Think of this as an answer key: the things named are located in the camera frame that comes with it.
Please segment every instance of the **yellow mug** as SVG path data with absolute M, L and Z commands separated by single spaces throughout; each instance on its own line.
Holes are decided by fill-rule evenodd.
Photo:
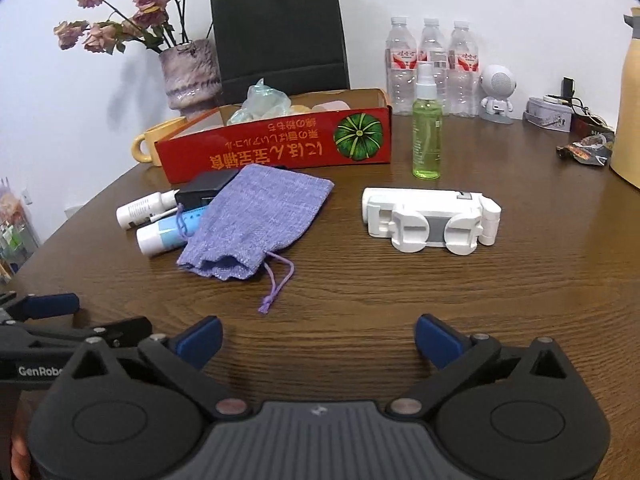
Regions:
M 176 117 L 175 119 L 169 119 L 164 123 L 156 124 L 156 126 L 149 128 L 146 132 L 134 139 L 133 146 L 131 147 L 131 155 L 133 155 L 133 158 L 138 162 L 152 162 L 154 166 L 162 166 L 158 152 L 156 152 L 156 142 L 164 139 L 186 121 L 186 117 Z M 148 155 L 140 150 L 140 145 L 143 141 L 146 142 L 146 148 L 149 150 Z

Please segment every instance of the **bottle cap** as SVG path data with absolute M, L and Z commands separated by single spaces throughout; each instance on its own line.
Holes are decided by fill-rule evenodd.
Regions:
M 162 243 L 158 222 L 141 227 L 136 231 L 138 246 L 142 254 L 148 257 L 164 253 L 166 248 Z
M 178 191 L 180 190 L 172 189 L 171 191 L 167 191 L 166 193 L 162 193 L 160 195 L 160 202 L 162 202 L 162 205 L 165 208 L 171 209 L 172 207 L 176 207 L 178 205 L 175 200 L 175 194 L 178 193 Z
M 438 99 L 438 89 L 433 78 L 433 63 L 418 62 L 418 81 L 415 84 L 415 98 L 427 101 Z

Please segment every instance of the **blue clamp handle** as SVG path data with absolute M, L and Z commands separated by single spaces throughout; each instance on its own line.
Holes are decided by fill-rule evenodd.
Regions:
M 27 296 L 21 302 L 20 310 L 24 319 L 66 316 L 80 310 L 80 299 L 73 293 Z
M 196 370 L 201 370 L 222 347 L 222 323 L 207 316 L 169 340 L 169 350 Z
M 423 314 L 415 324 L 415 345 L 420 354 L 442 370 L 472 346 L 471 339 L 431 314 Z

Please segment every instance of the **plastic water bottle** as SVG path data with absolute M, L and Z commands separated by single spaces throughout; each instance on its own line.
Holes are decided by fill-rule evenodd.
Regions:
M 424 19 L 424 29 L 418 48 L 418 61 L 433 63 L 433 78 L 438 88 L 438 101 L 442 105 L 442 113 L 448 115 L 447 77 L 449 59 L 445 39 L 440 31 L 440 22 L 437 18 Z
M 411 115 L 415 100 L 418 56 L 406 20 L 404 16 L 391 18 L 391 32 L 386 40 L 386 91 L 394 113 L 398 115 Z
M 467 22 L 453 22 L 449 45 L 449 111 L 461 117 L 478 114 L 478 46 Z

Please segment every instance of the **plastic bag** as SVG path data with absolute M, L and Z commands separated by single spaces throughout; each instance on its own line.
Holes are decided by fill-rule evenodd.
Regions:
M 581 164 L 590 166 L 606 166 L 613 152 L 615 134 L 602 131 L 585 137 L 580 142 L 573 142 L 556 148 L 560 158 L 571 158 Z
M 261 119 L 273 119 L 289 115 L 291 99 L 284 93 L 264 84 L 260 79 L 249 87 L 246 101 L 226 124 L 240 124 Z

